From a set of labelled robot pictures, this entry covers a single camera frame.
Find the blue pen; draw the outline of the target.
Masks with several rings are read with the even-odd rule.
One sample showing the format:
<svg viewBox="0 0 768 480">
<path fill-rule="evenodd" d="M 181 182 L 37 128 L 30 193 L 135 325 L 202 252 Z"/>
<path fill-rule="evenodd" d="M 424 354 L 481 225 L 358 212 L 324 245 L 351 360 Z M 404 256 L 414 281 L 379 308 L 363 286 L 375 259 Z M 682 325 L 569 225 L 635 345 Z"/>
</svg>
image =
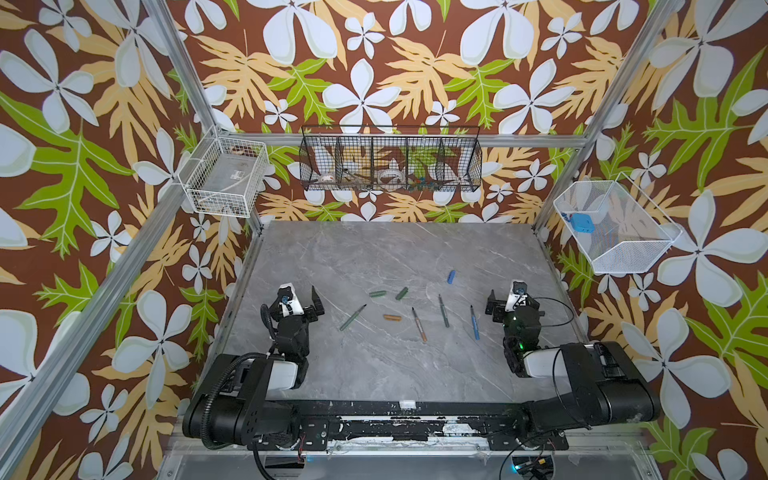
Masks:
<svg viewBox="0 0 768 480">
<path fill-rule="evenodd" d="M 479 331 L 479 324 L 477 321 L 477 315 L 475 313 L 475 309 L 473 305 L 470 305 L 470 318 L 471 318 L 471 324 L 473 328 L 473 336 L 476 341 L 480 341 L 480 331 Z"/>
</svg>

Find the brown pen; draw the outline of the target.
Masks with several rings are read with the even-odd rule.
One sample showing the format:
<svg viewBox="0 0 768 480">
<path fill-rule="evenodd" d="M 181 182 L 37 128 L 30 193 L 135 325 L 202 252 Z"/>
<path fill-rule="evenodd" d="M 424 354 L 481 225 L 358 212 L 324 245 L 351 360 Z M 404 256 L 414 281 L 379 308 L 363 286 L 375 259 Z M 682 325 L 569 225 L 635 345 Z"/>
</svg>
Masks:
<svg viewBox="0 0 768 480">
<path fill-rule="evenodd" d="M 418 333 L 420 335 L 421 341 L 426 344 L 428 342 L 428 338 L 427 338 L 426 332 L 424 330 L 423 324 L 421 322 L 421 319 L 419 318 L 418 313 L 417 313 L 417 311 L 416 311 L 416 309 L 414 307 L 411 307 L 411 312 L 412 312 L 412 315 L 413 315 L 413 319 L 414 319 L 416 328 L 417 328 Z"/>
</svg>

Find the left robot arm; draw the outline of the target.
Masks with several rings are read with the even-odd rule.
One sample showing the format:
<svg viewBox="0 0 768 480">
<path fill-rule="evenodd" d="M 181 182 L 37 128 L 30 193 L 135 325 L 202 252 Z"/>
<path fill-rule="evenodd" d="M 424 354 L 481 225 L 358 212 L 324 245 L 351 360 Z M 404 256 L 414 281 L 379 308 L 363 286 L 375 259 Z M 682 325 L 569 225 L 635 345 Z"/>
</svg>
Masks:
<svg viewBox="0 0 768 480">
<path fill-rule="evenodd" d="M 298 409 L 267 396 L 301 386 L 309 367 L 309 326 L 324 313 L 315 289 L 303 306 L 292 284 L 280 286 L 272 304 L 260 307 L 271 341 L 268 352 L 217 355 L 183 416 L 183 434 L 211 450 L 249 447 L 259 439 L 292 446 L 300 435 Z"/>
</svg>

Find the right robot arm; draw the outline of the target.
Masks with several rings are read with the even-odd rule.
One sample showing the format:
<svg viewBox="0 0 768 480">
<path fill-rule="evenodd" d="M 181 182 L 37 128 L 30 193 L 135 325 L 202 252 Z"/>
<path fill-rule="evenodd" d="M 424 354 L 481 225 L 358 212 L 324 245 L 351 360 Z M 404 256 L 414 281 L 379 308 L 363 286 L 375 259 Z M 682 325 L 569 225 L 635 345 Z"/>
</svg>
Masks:
<svg viewBox="0 0 768 480">
<path fill-rule="evenodd" d="M 506 298 L 490 293 L 485 314 L 503 327 L 503 351 L 519 378 L 551 382 L 554 396 L 520 407 L 522 435 L 634 424 L 658 419 L 661 400 L 625 350 L 614 341 L 565 343 L 545 348 L 540 336 L 549 326 L 541 297 L 514 281 Z"/>
</svg>

